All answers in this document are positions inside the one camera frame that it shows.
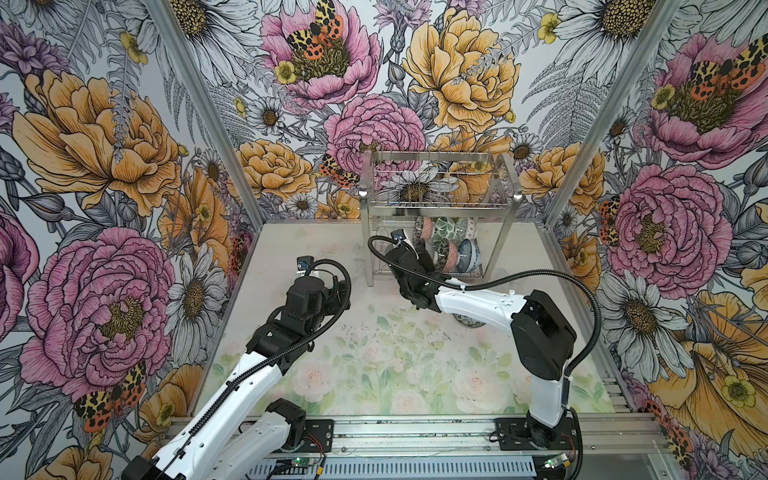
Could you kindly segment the dark leaf pattern bowl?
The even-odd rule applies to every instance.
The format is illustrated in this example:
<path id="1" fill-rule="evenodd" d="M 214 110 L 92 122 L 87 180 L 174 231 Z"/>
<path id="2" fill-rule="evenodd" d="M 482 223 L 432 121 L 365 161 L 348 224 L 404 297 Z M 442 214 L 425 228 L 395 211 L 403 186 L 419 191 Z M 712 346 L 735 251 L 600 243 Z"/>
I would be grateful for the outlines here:
<path id="1" fill-rule="evenodd" d="M 456 244 L 448 239 L 439 239 L 435 244 L 435 266 L 445 273 L 456 271 L 459 252 Z"/>

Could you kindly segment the green leaf pattern bowl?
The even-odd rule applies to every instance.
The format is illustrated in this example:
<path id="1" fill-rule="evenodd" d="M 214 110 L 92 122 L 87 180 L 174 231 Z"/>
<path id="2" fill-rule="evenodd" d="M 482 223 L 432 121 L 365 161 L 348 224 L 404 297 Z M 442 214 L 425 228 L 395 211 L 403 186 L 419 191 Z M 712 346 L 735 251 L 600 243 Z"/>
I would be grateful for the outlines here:
<path id="1" fill-rule="evenodd" d="M 446 239 L 454 243 L 465 238 L 465 228 L 461 218 L 437 217 L 433 220 L 433 238 Z"/>

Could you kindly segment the blue floral bowl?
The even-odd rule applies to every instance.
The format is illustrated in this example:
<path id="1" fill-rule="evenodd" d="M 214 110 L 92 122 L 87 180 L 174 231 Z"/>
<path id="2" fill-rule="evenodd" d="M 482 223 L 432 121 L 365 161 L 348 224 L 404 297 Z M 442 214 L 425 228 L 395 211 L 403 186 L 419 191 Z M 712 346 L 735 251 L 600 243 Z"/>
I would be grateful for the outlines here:
<path id="1" fill-rule="evenodd" d="M 472 273 L 480 266 L 482 254 L 476 239 L 464 239 L 458 247 L 458 253 L 456 269 L 459 273 Z"/>

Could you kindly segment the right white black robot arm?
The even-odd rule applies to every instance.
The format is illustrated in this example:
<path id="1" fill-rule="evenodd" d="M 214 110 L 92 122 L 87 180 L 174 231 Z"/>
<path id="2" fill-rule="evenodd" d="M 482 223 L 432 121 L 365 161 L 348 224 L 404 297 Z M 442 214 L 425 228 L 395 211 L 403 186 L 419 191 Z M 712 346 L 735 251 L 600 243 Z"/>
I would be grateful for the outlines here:
<path id="1" fill-rule="evenodd" d="M 540 290 L 521 295 L 467 285 L 436 270 L 426 250 L 401 229 L 370 238 L 370 249 L 376 241 L 391 244 L 379 258 L 396 278 L 401 296 L 415 307 L 464 316 L 512 334 L 519 361 L 531 375 L 531 401 L 519 432 L 535 447 L 549 447 L 566 417 L 565 370 L 577 338 L 552 298 Z"/>

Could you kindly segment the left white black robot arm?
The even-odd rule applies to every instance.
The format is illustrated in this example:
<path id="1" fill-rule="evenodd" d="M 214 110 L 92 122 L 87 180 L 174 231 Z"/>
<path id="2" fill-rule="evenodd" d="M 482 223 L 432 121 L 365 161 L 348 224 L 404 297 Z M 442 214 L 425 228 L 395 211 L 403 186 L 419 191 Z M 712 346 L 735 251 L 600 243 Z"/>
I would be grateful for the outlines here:
<path id="1" fill-rule="evenodd" d="M 151 459 L 135 457 L 122 478 L 238 479 L 265 456 L 311 438 L 305 410 L 285 399 L 242 427 L 260 399 L 350 306 L 351 277 L 341 263 L 301 257 L 297 266 L 284 304 L 254 332 L 227 381 Z"/>

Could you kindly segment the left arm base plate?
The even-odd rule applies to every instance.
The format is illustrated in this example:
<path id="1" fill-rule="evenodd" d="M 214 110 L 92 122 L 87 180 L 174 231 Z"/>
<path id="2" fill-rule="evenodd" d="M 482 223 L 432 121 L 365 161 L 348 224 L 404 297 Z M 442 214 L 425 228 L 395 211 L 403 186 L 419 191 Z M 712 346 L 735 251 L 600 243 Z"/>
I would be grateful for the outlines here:
<path id="1" fill-rule="evenodd" d="M 273 454 L 293 453 L 330 453 L 334 440 L 335 422 L 328 419 L 309 419 L 299 423 L 302 431 L 290 426 L 288 437 L 283 445 L 273 450 Z"/>

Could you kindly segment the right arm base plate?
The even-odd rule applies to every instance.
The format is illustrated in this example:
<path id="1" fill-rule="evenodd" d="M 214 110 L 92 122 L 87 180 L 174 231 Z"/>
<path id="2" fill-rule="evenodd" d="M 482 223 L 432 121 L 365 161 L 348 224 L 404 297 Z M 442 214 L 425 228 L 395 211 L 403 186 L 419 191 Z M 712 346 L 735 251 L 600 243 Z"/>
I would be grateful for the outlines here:
<path id="1" fill-rule="evenodd" d="M 555 427 L 528 417 L 500 417 L 493 433 L 502 451 L 575 451 L 581 446 L 577 424 L 568 416 Z"/>

